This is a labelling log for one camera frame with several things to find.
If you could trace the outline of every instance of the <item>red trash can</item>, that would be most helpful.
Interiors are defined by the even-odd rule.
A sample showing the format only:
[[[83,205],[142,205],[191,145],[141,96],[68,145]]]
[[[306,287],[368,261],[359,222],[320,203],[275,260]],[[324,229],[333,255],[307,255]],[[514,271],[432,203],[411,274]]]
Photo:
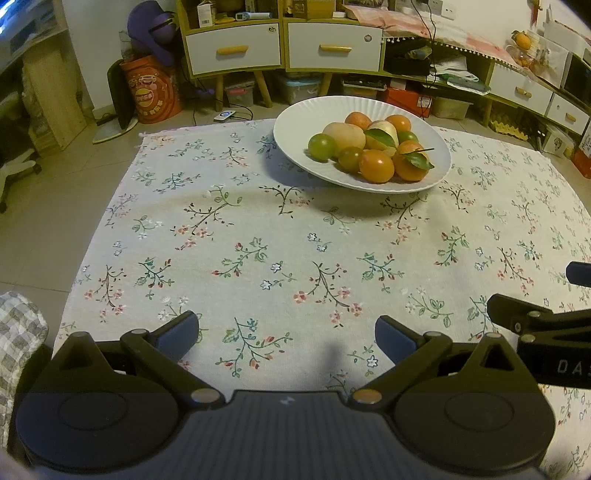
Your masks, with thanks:
[[[176,75],[172,67],[163,67],[149,55],[121,64],[127,85],[135,100],[138,120],[156,124],[182,110]]]

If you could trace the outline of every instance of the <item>green fruit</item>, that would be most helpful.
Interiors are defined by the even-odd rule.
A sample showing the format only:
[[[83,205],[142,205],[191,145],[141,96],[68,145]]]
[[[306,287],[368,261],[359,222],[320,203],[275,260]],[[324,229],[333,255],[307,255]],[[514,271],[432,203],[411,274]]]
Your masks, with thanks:
[[[400,143],[406,142],[408,140],[412,140],[413,142],[418,142],[417,136],[414,133],[410,132],[410,131],[408,131],[408,132],[399,132],[398,133],[398,141]]]
[[[347,147],[339,153],[339,165],[344,171],[357,173],[359,171],[359,160],[363,150],[357,147]]]
[[[335,151],[335,139],[329,135],[316,134],[308,142],[308,155],[316,161],[327,162]]]

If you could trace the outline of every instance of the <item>floral tablecloth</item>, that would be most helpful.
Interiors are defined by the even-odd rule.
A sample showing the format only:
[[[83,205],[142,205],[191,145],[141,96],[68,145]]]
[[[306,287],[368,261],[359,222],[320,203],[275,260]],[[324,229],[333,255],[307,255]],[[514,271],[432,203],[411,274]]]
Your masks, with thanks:
[[[202,331],[181,363],[227,398],[350,394],[392,367],[374,344],[381,314],[465,342],[494,330],[494,293],[557,312],[589,304],[564,270],[591,260],[591,218],[542,155],[439,129],[454,162],[446,181],[385,196],[299,170],[273,124],[144,138],[92,238],[56,348],[76,330],[112,340],[191,309]],[[544,469],[586,478],[591,394],[541,388],[557,420]]]

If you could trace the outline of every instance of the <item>plaid cloth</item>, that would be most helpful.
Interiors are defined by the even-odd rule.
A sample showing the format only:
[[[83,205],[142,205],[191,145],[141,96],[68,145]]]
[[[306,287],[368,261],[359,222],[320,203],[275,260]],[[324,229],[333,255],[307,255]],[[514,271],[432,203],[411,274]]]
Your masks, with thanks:
[[[22,370],[47,338],[47,323],[34,303],[9,291],[0,295],[0,446],[5,449]]]

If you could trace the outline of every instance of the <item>red box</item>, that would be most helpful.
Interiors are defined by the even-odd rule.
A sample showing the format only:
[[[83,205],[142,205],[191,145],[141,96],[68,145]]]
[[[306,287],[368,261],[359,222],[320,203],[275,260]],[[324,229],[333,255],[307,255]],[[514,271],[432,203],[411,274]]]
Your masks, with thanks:
[[[585,155],[581,150],[577,149],[571,161],[581,172],[583,177],[586,179],[591,179],[591,158]]]
[[[382,94],[382,101],[403,108],[421,118],[428,118],[431,115],[431,104],[433,103],[433,99],[429,96],[412,90],[398,90],[392,87],[388,87]]]

